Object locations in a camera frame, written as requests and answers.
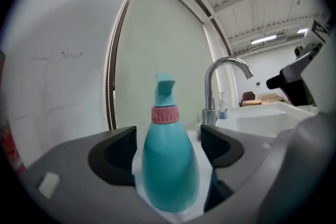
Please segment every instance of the fluorescent light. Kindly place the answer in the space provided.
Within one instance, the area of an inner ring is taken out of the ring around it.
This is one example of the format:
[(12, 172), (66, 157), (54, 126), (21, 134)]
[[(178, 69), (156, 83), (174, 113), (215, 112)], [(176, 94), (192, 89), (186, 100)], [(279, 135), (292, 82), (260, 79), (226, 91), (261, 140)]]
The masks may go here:
[(308, 30), (309, 30), (308, 28), (299, 29), (299, 30), (298, 30), (298, 34), (305, 33), (305, 32), (307, 32)]
[(260, 39), (253, 40), (251, 42), (251, 45), (262, 43), (262, 42), (269, 41), (269, 40), (276, 39), (276, 38), (277, 38), (277, 35), (273, 35), (273, 36), (269, 36), (269, 37), (263, 37), (263, 38), (260, 38)]

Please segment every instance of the white sink basin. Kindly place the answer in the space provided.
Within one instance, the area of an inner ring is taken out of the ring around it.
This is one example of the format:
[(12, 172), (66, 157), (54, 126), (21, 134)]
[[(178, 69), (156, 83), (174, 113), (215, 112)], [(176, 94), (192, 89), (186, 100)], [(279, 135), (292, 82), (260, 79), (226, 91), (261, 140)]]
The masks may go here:
[(276, 102), (232, 108), (228, 110), (228, 118), (217, 120), (216, 126), (243, 133), (276, 137), (279, 132), (294, 128), (300, 121), (310, 116), (314, 114)]

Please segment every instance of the teal spray bottle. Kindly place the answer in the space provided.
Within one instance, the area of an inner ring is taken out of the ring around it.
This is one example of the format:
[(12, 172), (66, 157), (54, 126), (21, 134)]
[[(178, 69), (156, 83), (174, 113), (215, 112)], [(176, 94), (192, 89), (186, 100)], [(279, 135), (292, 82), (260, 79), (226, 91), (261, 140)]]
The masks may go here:
[(151, 204), (161, 211), (180, 212), (198, 196), (196, 156), (172, 96), (175, 81), (156, 74), (155, 105), (142, 155), (143, 183)]

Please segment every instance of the ceiling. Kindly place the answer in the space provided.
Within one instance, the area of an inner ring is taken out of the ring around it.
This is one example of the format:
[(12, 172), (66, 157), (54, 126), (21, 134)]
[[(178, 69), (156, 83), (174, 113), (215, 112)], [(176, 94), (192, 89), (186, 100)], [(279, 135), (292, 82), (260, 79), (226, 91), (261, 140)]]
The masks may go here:
[(214, 18), (233, 55), (250, 52), (251, 41), (270, 35), (284, 34), (274, 44), (299, 42), (313, 19), (325, 24), (330, 12), (323, 0), (207, 0)]

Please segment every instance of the curved faucet spout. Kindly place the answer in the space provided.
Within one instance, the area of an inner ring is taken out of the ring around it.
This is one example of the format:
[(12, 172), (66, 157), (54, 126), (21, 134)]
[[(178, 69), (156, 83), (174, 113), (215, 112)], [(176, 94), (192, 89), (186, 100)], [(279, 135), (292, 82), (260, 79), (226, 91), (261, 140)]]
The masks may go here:
[(244, 61), (234, 58), (234, 57), (224, 57), (220, 58), (217, 61), (215, 61), (207, 70), (205, 74), (205, 110), (203, 112), (206, 113), (203, 115), (203, 124), (206, 125), (214, 125), (216, 123), (215, 121), (215, 102), (212, 95), (212, 85), (211, 85), (211, 79), (218, 67), (225, 64), (231, 64), (239, 67), (243, 73), (245, 74), (246, 78), (249, 79), (253, 77), (252, 71), (250, 70), (247, 63)]

